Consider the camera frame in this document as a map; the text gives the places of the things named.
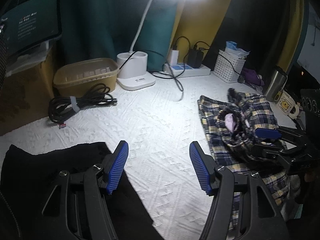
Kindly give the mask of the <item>white cartoon bear mug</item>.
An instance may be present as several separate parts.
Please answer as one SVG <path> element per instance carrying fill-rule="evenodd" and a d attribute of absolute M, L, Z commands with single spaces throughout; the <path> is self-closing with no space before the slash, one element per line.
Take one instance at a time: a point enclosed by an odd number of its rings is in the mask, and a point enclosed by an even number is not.
<path fill-rule="evenodd" d="M 287 115 L 291 119 L 296 119 L 299 115 L 299 104 L 290 96 L 285 90 L 279 91 L 272 101 L 276 103 L 276 106 L 282 111 L 284 115 Z"/>

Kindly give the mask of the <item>black electronic device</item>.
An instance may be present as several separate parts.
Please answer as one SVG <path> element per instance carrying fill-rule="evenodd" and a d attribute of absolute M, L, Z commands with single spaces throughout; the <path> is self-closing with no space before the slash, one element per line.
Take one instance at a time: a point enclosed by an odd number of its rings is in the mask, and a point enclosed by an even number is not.
<path fill-rule="evenodd" d="M 319 116 L 320 110 L 320 90 L 302 89 L 300 91 L 302 107 L 305 112 Z"/>

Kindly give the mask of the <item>dark tablet screen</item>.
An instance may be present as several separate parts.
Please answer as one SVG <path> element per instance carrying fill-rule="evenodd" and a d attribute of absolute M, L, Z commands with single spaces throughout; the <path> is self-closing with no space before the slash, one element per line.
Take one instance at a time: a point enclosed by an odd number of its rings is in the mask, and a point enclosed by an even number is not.
<path fill-rule="evenodd" d="M 8 57 L 62 35 L 60 0 L 12 0 L 2 18 Z"/>

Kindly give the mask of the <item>white USB charger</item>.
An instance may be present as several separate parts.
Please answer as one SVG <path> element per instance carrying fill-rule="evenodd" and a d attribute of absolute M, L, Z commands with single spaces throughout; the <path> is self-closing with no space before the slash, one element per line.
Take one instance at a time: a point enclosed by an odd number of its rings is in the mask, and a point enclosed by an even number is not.
<path fill-rule="evenodd" d="M 177 65 L 178 62 L 179 51 L 170 49 L 167 57 L 168 64 L 171 66 Z"/>

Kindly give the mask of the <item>cardboard box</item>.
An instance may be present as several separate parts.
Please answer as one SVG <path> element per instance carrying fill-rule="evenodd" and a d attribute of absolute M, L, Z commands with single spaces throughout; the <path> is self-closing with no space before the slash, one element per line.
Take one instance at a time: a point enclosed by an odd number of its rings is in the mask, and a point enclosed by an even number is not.
<path fill-rule="evenodd" d="M 52 52 L 36 66 L 4 79 L 1 90 L 1 135 L 48 116 L 53 98 Z"/>

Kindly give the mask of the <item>stainless steel tumbler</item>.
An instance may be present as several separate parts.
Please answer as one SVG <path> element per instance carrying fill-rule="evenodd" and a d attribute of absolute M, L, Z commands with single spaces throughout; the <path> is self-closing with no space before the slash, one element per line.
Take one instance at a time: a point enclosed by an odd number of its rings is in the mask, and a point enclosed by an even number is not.
<path fill-rule="evenodd" d="M 287 74 L 282 68 L 277 68 L 271 75 L 270 81 L 267 87 L 264 89 L 263 94 L 266 100 L 274 102 L 276 95 L 281 91 L 285 82 L 287 81 Z"/>

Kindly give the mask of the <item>black folded garment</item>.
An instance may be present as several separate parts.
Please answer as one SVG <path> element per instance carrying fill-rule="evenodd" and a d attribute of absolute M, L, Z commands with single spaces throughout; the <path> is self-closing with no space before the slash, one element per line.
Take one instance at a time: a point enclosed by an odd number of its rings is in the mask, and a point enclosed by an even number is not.
<path fill-rule="evenodd" d="M 32 155 L 15 145 L 1 171 L 1 239 L 160 239 L 123 170 L 104 188 L 103 142 Z"/>

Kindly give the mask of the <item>white desk lamp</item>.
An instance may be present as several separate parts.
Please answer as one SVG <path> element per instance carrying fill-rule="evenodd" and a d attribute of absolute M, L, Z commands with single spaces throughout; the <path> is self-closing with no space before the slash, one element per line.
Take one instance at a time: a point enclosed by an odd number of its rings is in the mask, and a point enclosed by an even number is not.
<path fill-rule="evenodd" d="M 156 78 L 147 71 L 148 54 L 144 51 L 134 50 L 152 2 L 153 0 L 148 0 L 145 6 L 129 51 L 117 55 L 117 64 L 119 65 L 117 83 L 125 90 L 139 90 L 156 83 Z"/>

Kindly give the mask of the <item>black power adapter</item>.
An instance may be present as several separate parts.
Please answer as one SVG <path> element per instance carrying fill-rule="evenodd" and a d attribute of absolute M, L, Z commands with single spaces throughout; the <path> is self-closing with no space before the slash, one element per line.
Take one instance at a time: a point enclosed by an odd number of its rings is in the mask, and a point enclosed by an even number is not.
<path fill-rule="evenodd" d="M 203 56 L 203 51 L 198 49 L 190 49 L 188 51 L 187 65 L 189 65 L 191 68 L 200 68 Z"/>

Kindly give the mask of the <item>purple cloth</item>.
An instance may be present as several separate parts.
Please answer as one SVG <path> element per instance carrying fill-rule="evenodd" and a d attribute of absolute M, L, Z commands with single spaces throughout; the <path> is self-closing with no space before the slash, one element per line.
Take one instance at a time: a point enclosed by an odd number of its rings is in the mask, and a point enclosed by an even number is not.
<path fill-rule="evenodd" d="M 257 86 L 264 86 L 265 83 L 261 79 L 261 77 L 255 72 L 255 70 L 243 68 L 241 71 L 241 75 L 244 77 L 244 80 L 247 83 L 254 84 Z"/>

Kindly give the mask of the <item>white perforated plastic basket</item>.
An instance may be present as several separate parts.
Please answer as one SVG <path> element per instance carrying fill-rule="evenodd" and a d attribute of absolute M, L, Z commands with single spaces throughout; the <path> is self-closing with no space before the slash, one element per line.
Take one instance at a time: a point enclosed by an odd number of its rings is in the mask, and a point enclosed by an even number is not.
<path fill-rule="evenodd" d="M 226 83 L 236 83 L 246 60 L 219 50 L 213 74 Z"/>

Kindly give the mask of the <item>yellow curtain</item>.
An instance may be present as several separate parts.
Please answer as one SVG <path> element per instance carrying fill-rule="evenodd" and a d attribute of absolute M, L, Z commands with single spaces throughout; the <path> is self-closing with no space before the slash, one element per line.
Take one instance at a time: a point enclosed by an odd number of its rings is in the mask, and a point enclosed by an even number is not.
<path fill-rule="evenodd" d="M 182 62 L 190 46 L 197 41 L 207 44 L 214 37 L 225 17 L 231 0 L 178 0 L 171 43 L 178 41 L 178 62 Z"/>

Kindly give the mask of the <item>blue plastic bag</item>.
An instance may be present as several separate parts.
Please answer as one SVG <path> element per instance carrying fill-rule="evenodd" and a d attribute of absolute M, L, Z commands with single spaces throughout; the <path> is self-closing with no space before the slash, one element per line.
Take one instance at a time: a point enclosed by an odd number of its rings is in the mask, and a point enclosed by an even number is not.
<path fill-rule="evenodd" d="M 249 55 L 249 51 L 238 48 L 238 44 L 233 41 L 226 41 L 225 53 L 242 60 Z"/>

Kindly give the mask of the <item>brown lidded food container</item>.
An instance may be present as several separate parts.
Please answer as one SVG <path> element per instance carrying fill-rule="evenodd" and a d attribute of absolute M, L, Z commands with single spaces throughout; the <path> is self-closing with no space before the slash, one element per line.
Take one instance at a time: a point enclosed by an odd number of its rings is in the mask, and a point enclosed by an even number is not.
<path fill-rule="evenodd" d="M 76 62 L 57 70 L 53 86 L 61 96 L 82 97 L 98 83 L 103 83 L 110 88 L 110 91 L 114 91 L 118 72 L 118 64 L 109 58 Z"/>

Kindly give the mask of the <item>teal curtain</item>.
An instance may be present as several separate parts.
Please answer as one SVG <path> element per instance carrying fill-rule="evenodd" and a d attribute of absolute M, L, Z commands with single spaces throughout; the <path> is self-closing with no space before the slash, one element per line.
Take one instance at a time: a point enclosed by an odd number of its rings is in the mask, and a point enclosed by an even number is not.
<path fill-rule="evenodd" d="M 62 37 L 55 57 L 62 67 L 128 52 L 148 0 L 60 0 Z M 135 50 L 148 54 L 148 70 L 160 71 L 167 55 L 178 0 L 153 0 Z"/>

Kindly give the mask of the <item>white power strip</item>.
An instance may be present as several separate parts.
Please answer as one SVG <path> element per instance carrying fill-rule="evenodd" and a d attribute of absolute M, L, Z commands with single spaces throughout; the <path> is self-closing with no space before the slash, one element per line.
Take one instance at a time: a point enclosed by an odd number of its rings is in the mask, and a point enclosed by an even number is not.
<path fill-rule="evenodd" d="M 167 74 L 172 74 L 173 76 L 180 77 L 195 77 L 195 76 L 208 76 L 210 75 L 211 69 L 201 65 L 200 68 L 193 68 L 186 63 L 178 63 L 175 66 L 164 65 L 164 71 Z"/>

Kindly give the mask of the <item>blue yellow plaid pants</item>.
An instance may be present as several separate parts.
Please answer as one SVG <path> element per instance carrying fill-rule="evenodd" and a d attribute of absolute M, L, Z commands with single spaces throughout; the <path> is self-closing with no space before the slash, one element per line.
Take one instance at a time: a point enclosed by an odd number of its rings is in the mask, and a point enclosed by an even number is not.
<path fill-rule="evenodd" d="M 300 193 L 299 176 L 289 176 L 279 163 L 252 153 L 255 145 L 286 149 L 283 141 L 260 138 L 255 133 L 258 128 L 279 127 L 269 102 L 261 94 L 241 93 L 233 88 L 228 90 L 227 99 L 222 102 L 202 95 L 197 102 L 214 160 L 234 173 L 259 172 L 284 220 L 293 218 L 293 200 Z"/>

